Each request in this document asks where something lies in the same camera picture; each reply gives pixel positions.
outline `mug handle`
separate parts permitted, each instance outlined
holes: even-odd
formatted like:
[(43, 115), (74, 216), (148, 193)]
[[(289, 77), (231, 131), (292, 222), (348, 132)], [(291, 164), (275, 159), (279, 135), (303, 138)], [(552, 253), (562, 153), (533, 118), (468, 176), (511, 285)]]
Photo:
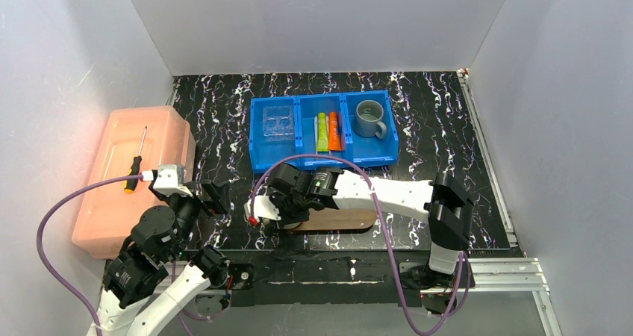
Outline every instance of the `mug handle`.
[(381, 121), (378, 121), (376, 123), (376, 126), (378, 126), (378, 128), (380, 129), (380, 132), (376, 132), (376, 137), (380, 139), (385, 138), (387, 136), (387, 126)]

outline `white wall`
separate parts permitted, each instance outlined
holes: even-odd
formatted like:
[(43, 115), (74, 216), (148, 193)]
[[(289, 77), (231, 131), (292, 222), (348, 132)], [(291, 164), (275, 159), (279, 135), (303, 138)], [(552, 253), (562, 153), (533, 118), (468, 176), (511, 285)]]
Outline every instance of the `white wall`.
[(504, 0), (132, 0), (173, 75), (468, 67)]
[(566, 335), (633, 334), (633, 0), (507, 0), (471, 69)]
[[(3, 335), (85, 335), (90, 315), (40, 263), (37, 226), (86, 184), (110, 111), (164, 105), (171, 83), (130, 0), (0, 0)], [(95, 303), (103, 262), (70, 241), (79, 202), (52, 217), (45, 250)]]

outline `orange plastic container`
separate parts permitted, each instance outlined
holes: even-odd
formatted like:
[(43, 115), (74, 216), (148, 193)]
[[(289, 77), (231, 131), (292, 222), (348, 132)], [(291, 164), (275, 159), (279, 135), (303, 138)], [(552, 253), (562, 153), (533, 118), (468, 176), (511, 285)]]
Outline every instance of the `orange plastic container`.
[[(191, 128), (171, 106), (162, 106), (112, 112), (89, 184), (129, 174), (145, 126), (147, 135), (140, 170), (156, 169), (160, 164), (183, 164), (185, 181), (191, 181), (196, 150)], [(148, 186), (148, 182), (140, 181), (133, 193), (126, 193), (121, 182), (85, 193), (72, 242), (94, 258), (115, 258), (143, 212), (164, 204)]]

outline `gray floor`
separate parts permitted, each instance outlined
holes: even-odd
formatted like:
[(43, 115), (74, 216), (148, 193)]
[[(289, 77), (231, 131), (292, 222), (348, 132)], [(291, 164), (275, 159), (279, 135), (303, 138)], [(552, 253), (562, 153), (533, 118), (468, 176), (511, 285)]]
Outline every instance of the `gray floor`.
[[(199, 307), (206, 308), (204, 302)], [(422, 309), (413, 312), (423, 331), (437, 322), (436, 317), (421, 314)], [(259, 305), (230, 309), (213, 323), (186, 320), (195, 335), (415, 335), (396, 305)], [(186, 334), (177, 317), (161, 333)], [(531, 293), (471, 293), (436, 335), (545, 333)]]

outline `screwdriver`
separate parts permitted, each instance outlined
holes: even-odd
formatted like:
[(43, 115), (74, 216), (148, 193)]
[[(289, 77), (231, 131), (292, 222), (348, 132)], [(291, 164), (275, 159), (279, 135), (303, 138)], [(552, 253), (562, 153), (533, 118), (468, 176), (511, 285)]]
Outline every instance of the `screwdriver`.
[[(140, 162), (142, 160), (140, 156), (140, 151), (143, 150), (143, 142), (145, 142), (145, 134), (147, 134), (147, 126), (143, 130), (143, 138), (140, 139), (139, 152), (136, 157), (132, 160), (132, 167), (130, 167), (130, 174), (128, 175), (137, 175), (140, 172)], [(137, 189), (138, 179), (133, 179), (131, 181), (125, 181), (125, 187), (123, 188), (126, 193), (132, 193), (135, 189)]]

